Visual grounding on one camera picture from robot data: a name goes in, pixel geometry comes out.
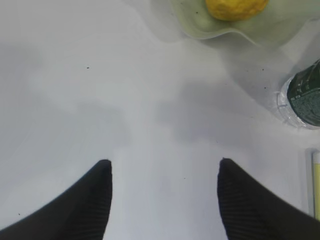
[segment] bottle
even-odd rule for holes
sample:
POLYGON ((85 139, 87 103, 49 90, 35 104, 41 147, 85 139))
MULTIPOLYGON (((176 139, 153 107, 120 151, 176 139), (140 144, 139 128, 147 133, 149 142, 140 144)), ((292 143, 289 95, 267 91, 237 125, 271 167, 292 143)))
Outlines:
POLYGON ((277 106, 286 123, 297 128, 320 128, 320 60, 283 85, 277 106))

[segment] white table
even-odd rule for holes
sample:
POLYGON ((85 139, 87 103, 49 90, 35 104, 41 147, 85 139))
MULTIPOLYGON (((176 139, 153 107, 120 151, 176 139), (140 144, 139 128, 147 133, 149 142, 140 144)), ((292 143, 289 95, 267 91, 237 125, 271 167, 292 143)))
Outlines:
POLYGON ((319 131, 277 116, 276 91, 320 58, 320 24, 276 50, 183 35, 164 0, 4 0, 0 227, 112 160, 105 239, 223 240, 219 161, 307 212, 319 131))

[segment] glass bowl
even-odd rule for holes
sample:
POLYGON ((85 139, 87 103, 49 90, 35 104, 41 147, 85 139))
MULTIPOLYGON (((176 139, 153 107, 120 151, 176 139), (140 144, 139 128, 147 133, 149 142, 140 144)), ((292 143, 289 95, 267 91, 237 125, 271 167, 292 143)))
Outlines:
POLYGON ((320 0, 270 0, 260 14, 243 21, 213 18, 205 0, 169 0, 182 30, 194 39, 211 39, 238 33, 262 46, 290 40, 311 19, 320 17, 320 0))

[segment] yellow fruit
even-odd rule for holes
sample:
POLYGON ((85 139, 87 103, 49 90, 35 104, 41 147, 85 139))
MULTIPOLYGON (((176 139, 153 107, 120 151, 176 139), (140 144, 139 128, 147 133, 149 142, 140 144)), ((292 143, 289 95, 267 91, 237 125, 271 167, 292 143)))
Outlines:
POLYGON ((262 12, 269 0, 205 0, 209 13, 223 21, 248 19, 262 12))

